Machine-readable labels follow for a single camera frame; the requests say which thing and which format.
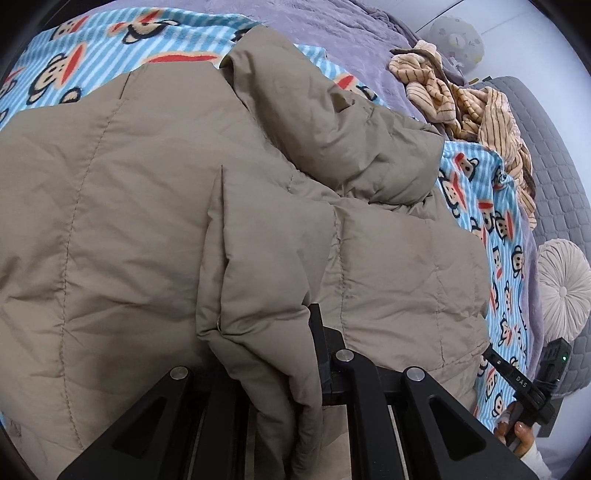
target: purple blanket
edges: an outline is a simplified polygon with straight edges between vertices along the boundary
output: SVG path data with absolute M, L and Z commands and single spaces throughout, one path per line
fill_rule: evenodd
M 404 85 L 387 68 L 391 48 L 409 48 L 387 22 L 349 0 L 115 0 L 92 10 L 173 7 L 202 13 L 237 13 L 270 25 L 293 43 L 324 47 L 329 60 L 375 91 L 393 110 L 424 121 L 406 98 Z

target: finger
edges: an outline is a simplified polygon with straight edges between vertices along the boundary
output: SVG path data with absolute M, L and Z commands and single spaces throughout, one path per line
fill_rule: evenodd
M 504 437 L 507 435 L 507 431 L 509 430 L 509 424 L 505 423 L 504 421 L 499 422 L 496 424 L 495 430 L 499 432 L 499 435 Z
M 521 458 L 530 451 L 531 446 L 534 444 L 534 432 L 530 427 L 518 421 L 515 424 L 515 436 L 521 441 L 515 449 L 515 454 Z
M 507 445 L 507 442 L 505 440 L 505 436 L 499 433 L 499 429 L 495 429 L 492 434 L 499 439 L 499 441 L 503 444 L 503 445 Z

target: striped towel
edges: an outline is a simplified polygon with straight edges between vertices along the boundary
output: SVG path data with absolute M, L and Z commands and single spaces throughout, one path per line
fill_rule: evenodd
M 476 90 L 448 82 L 437 47 L 424 40 L 411 50 L 394 52 L 388 68 L 406 85 L 407 98 L 429 122 L 443 124 L 451 138 L 478 142 L 501 156 L 533 230 L 537 222 L 531 154 L 507 96 L 491 87 Z

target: puffer jacket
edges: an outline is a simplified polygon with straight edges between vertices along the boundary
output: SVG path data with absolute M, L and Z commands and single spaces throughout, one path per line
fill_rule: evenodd
M 266 27 L 219 71 L 148 64 L 15 115 L 0 132 L 0 408 L 35 474 L 55 479 L 168 369 L 213 353 L 257 409 L 257 478 L 340 478 L 314 301 L 377 365 L 469 395 L 489 273 L 435 186 L 442 149 Z

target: quilted stitching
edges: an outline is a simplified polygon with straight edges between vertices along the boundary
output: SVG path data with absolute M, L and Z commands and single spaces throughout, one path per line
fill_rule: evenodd
M 591 259 L 591 207 L 558 130 L 519 79 L 498 77 L 474 88 L 487 85 L 507 95 L 521 136 L 530 149 L 537 186 L 536 243 L 541 245 L 553 238 L 566 238 Z M 572 345 L 573 354 L 557 396 L 572 393 L 591 382 L 591 317 Z

